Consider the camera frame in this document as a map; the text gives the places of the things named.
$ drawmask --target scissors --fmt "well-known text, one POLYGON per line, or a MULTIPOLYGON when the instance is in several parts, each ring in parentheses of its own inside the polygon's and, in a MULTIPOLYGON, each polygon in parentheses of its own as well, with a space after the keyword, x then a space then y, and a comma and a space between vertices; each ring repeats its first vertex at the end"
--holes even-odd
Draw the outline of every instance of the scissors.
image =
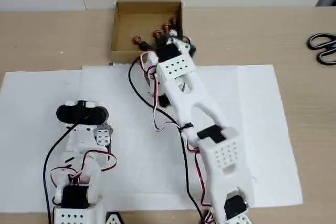
POLYGON ((323 57, 336 53, 336 35, 328 33, 318 33, 311 36, 307 41, 307 46, 310 50, 320 50, 325 49, 323 52, 320 52, 316 59, 320 64, 331 66, 336 65, 336 60, 325 60, 323 57), (314 44, 313 41, 317 38, 326 38, 329 41, 323 42, 320 44, 314 44))

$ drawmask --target white paper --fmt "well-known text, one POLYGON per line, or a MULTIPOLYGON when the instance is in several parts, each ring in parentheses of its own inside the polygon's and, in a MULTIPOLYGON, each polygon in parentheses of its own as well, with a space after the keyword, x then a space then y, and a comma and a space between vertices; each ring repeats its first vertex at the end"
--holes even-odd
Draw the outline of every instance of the white paper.
MULTIPOLYGON (((65 132, 56 110, 76 100, 81 71, 9 72, 0 91, 0 212, 46 211, 43 164, 65 132)), ((57 164, 55 150, 47 171, 57 164)), ((47 173, 50 194, 54 193, 47 173)))
MULTIPOLYGON (((0 212, 45 211, 43 162, 65 130, 55 112, 60 104, 77 99, 96 100, 106 106, 114 128, 112 151, 118 157, 118 165, 104 175, 106 210, 194 209, 185 192, 177 130, 173 126, 163 132, 153 129, 151 110, 129 86, 128 68, 6 74, 0 92, 0 165, 5 178, 0 181, 0 197, 4 199, 0 201, 0 212)), ((209 93, 246 141, 254 176, 254 206, 302 203, 272 66, 211 66, 199 67, 198 71, 209 93)), ((140 71, 136 70, 132 77, 139 91, 151 101, 140 71)), ((159 114, 157 120, 158 124, 165 121, 159 114)), ((209 120, 195 124, 206 125, 209 120)), ((60 151, 61 147, 52 156, 50 168, 60 151)), ((199 198, 192 155, 188 162, 191 191, 199 198)))

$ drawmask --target wooden desk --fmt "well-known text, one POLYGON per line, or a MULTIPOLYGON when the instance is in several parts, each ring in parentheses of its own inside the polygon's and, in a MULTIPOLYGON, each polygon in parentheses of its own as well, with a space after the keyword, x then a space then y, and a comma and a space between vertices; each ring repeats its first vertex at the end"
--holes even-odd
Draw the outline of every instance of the wooden desk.
MULTIPOLYGON (((80 69, 109 61, 112 11, 0 13, 0 72, 80 69)), ((258 224, 334 223, 336 67, 315 61, 306 39, 335 31, 336 8, 186 9, 199 65, 273 64, 298 164, 304 204, 253 209, 258 224)), ((194 211, 125 212, 128 223, 198 223, 194 211)), ((47 223, 45 214, 1 214, 0 223, 47 223)))

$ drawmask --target open cardboard box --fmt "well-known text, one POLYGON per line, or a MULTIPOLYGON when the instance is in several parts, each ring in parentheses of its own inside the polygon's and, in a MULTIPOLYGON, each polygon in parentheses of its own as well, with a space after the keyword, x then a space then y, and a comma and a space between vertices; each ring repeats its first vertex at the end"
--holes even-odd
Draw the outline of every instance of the open cardboard box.
POLYGON ((173 16, 178 20, 178 35, 183 36, 181 1, 117 1, 112 31, 112 62, 131 63, 141 53, 132 38, 155 45, 152 32, 173 16))

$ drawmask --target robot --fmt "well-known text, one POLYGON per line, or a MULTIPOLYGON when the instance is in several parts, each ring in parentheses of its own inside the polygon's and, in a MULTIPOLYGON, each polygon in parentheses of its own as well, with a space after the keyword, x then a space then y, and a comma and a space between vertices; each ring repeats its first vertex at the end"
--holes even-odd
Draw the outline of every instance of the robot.
MULTIPOLYGON (((59 166, 50 171, 56 187, 53 223, 105 224, 102 175, 117 164, 111 153, 113 128, 107 123, 108 111, 94 102, 77 101, 61 105, 56 116, 69 134, 59 166)), ((115 214, 109 217, 118 219, 115 214)))
POLYGON ((246 213, 254 203, 254 191, 244 142, 237 138, 238 132, 207 93, 193 62, 196 47, 190 38, 178 35, 177 19, 165 23, 163 30, 165 34, 158 30, 153 32, 156 46, 141 41, 139 36, 133 39, 133 43, 144 51, 140 56, 140 66, 154 96, 153 124, 157 130, 162 129, 155 123, 157 103, 161 107, 171 105, 187 149, 200 153, 207 176, 206 191, 211 199, 210 204, 203 204, 204 196, 201 199, 201 204, 209 209, 205 222, 249 224, 251 221, 246 213), (193 107, 201 109, 214 124, 196 131, 193 107))

